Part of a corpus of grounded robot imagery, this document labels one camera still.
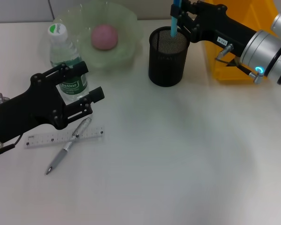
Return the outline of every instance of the black cable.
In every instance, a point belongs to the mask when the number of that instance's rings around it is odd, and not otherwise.
[[[19,138],[16,140],[16,142],[14,144],[9,144],[7,146],[4,146],[4,147],[0,148],[0,155],[3,154],[6,151],[9,151],[9,150],[15,148],[15,146],[19,143],[19,141],[22,138],[22,136],[23,136],[23,134],[21,134],[19,136]]]
[[[23,136],[23,134],[21,134],[21,135],[19,136],[18,140],[16,140],[16,142],[14,143],[15,146],[19,143],[19,141],[20,141],[20,139],[22,138],[22,136]]]
[[[226,63],[227,65],[229,65],[231,67],[236,67],[237,66],[236,63],[231,63],[231,62],[219,60],[218,58],[215,58],[215,60],[218,61],[218,62]]]
[[[251,70],[247,69],[246,67],[244,67],[242,65],[238,65],[237,68],[239,68],[241,71],[243,71],[247,75],[250,75],[250,73],[252,73]]]

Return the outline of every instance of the clear green bowl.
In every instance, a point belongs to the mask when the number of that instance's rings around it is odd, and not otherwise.
[[[93,0],[80,4],[59,15],[53,22],[63,23],[88,68],[109,69],[132,59],[143,31],[135,13],[122,5]],[[118,44],[100,51],[91,44],[91,32],[100,24],[109,24],[118,31]]]

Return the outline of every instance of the sticker label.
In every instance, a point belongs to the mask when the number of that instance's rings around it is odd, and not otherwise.
[[[66,65],[69,66],[70,68],[73,68],[73,65],[75,65],[76,63],[81,62],[81,61],[82,61],[81,57],[77,57],[74,60],[65,61],[64,63],[66,63]],[[52,66],[55,67],[61,63],[62,62],[54,63],[54,64],[52,64]],[[84,89],[86,89],[87,85],[88,85],[88,81],[86,79],[85,74],[83,74],[81,77],[73,77],[73,78],[61,83],[59,85],[59,87],[64,93],[66,93],[68,95],[76,95],[76,94],[80,94],[81,92],[83,92]]]
[[[217,38],[217,42],[219,42],[219,43],[221,43],[222,45],[225,45],[225,46],[227,46],[227,44],[228,44],[228,41],[226,41],[225,39],[223,39],[221,37]]]

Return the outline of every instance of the pink ball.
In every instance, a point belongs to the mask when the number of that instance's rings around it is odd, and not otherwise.
[[[92,45],[100,50],[109,50],[118,43],[117,30],[107,24],[96,26],[91,34]]]

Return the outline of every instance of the blue pen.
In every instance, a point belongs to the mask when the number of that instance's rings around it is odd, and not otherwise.
[[[174,5],[179,6],[181,8],[182,0],[174,0]],[[177,35],[177,22],[178,20],[172,16],[172,24],[170,27],[170,35],[171,37],[175,37]]]

